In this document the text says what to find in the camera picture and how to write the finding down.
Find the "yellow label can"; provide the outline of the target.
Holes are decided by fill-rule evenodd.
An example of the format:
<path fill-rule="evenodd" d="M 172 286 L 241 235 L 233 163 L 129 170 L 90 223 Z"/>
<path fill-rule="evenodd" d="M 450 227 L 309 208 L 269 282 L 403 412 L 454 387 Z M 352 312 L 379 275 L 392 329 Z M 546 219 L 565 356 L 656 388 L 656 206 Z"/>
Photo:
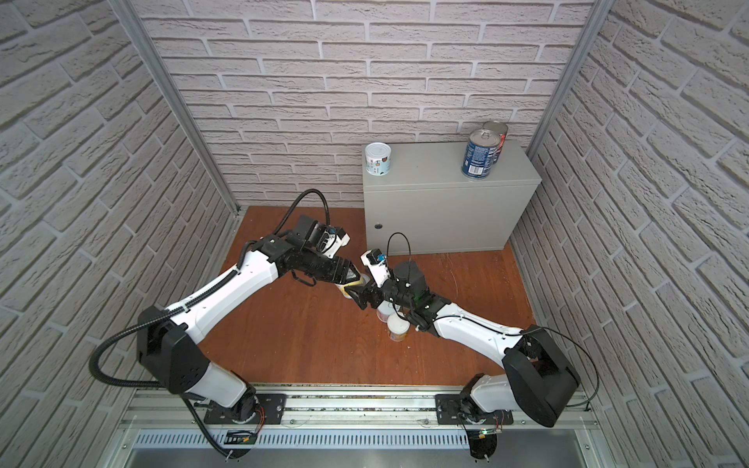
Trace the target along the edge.
<path fill-rule="evenodd" d="M 356 281 L 347 283 L 345 285 L 339 285 L 339 290 L 346 298 L 358 301 L 361 299 L 364 290 L 366 290 L 370 282 L 371 278 L 366 274 L 362 274 Z"/>

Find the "grey label can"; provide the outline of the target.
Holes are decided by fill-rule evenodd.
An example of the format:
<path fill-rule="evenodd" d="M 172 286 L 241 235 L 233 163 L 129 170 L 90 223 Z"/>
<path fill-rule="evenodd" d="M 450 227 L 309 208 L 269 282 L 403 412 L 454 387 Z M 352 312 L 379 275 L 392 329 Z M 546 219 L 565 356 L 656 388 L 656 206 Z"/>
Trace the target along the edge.
<path fill-rule="evenodd" d="M 384 142 L 372 142 L 364 148 L 365 169 L 372 176 L 385 176 L 390 171 L 392 149 Z"/>

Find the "blue Progresso soup can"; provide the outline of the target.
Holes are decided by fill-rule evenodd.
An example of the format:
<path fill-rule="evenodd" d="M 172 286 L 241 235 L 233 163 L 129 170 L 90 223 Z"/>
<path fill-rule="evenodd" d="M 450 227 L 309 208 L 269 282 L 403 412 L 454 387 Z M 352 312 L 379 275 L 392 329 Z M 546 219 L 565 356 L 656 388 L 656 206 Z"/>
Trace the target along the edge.
<path fill-rule="evenodd" d="M 502 136 L 488 129 L 472 132 L 464 153 L 461 172 L 470 179 L 485 179 L 495 164 Z"/>

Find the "red label soup can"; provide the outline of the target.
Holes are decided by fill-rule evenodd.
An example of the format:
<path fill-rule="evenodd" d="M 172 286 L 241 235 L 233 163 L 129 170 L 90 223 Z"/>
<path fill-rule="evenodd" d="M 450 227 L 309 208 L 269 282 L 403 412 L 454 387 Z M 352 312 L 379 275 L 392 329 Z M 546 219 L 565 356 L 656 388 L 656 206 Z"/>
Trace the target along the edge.
<path fill-rule="evenodd" d="M 499 142 L 499 145 L 497 146 L 497 149 L 495 150 L 495 154 L 493 155 L 492 165 L 495 165 L 495 163 L 499 161 L 499 156 L 501 156 L 501 152 L 503 150 L 503 146 L 507 137 L 508 126 L 506 123 L 503 123 L 503 122 L 487 121 L 483 124 L 482 128 L 484 130 L 488 130 L 490 132 L 495 133 L 497 136 L 499 136 L 499 139 L 501 140 Z"/>

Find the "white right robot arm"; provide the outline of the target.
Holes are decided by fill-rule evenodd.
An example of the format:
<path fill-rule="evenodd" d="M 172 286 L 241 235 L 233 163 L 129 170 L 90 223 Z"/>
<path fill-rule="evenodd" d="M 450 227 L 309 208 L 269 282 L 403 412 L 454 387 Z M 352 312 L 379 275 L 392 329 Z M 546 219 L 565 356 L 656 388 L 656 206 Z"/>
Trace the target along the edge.
<path fill-rule="evenodd" d="M 501 366 L 501 376 L 477 374 L 461 390 L 460 412 L 470 421 L 518 410 L 535 423 L 552 427 L 579 388 L 579 374 L 542 327 L 502 326 L 430 290 L 415 294 L 396 280 L 344 290 L 362 309 L 384 302 L 400 306 L 406 310 L 404 320 L 419 331 L 457 342 Z"/>

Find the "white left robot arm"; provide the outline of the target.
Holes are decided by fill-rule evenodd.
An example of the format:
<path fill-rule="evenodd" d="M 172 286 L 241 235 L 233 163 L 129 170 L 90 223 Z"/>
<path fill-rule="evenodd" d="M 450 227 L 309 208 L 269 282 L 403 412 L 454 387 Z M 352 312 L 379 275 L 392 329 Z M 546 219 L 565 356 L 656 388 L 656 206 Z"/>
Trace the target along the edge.
<path fill-rule="evenodd" d="M 229 411 L 237 423 L 259 411 L 255 387 L 211 361 L 199 343 L 254 293 L 290 272 L 318 282 L 346 285 L 361 278 L 351 261 L 337 255 L 350 240 L 330 226 L 321 235 L 287 232 L 250 241 L 236 265 L 198 292 L 160 310 L 151 306 L 140 314 L 138 362 L 161 387 L 185 399 L 207 400 Z"/>

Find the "pink label can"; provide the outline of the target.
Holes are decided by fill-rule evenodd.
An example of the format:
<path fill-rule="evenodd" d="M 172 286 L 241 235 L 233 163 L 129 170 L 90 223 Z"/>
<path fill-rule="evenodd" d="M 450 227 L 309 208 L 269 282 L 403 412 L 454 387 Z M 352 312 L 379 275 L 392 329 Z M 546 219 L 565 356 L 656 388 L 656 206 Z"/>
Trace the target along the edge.
<path fill-rule="evenodd" d="M 400 311 L 400 307 L 398 305 L 395 305 L 390 301 L 384 300 L 376 308 L 376 317 L 378 317 L 378 319 L 382 323 L 386 323 L 390 316 L 396 314 L 399 311 Z"/>

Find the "orange can white lid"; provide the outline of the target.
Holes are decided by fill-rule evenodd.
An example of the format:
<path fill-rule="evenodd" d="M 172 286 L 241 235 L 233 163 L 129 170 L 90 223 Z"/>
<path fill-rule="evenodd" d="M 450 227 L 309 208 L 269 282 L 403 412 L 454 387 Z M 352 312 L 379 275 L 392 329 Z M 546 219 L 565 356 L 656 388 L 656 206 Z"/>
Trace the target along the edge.
<path fill-rule="evenodd" d="M 409 333 L 411 324 L 397 314 L 390 315 L 387 320 L 388 336 L 392 341 L 404 341 Z"/>

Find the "grey metal cabinet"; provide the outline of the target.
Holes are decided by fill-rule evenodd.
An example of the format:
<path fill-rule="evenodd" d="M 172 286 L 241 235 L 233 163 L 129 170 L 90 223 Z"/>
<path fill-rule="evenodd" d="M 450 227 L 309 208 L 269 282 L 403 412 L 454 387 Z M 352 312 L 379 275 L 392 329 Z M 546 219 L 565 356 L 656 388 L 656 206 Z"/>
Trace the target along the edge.
<path fill-rule="evenodd" d="M 541 183 L 511 140 L 485 179 L 460 171 L 463 142 L 409 142 L 391 149 L 389 173 L 364 173 L 363 191 L 367 247 L 392 255 L 502 250 Z"/>

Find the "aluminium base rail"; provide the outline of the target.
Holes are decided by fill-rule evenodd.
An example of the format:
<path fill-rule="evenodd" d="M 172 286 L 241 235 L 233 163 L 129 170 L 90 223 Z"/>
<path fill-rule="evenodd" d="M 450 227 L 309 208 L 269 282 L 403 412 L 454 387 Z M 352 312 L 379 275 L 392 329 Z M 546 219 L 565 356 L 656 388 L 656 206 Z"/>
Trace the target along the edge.
<path fill-rule="evenodd" d="M 455 387 L 265 385 L 264 416 L 236 424 L 222 411 L 196 411 L 224 450 L 260 449 L 465 449 L 470 433 L 480 439 L 512 430 L 549 434 L 520 409 L 470 419 L 460 414 Z M 181 399 L 164 391 L 138 390 L 117 434 L 123 452 L 136 449 L 206 449 Z"/>

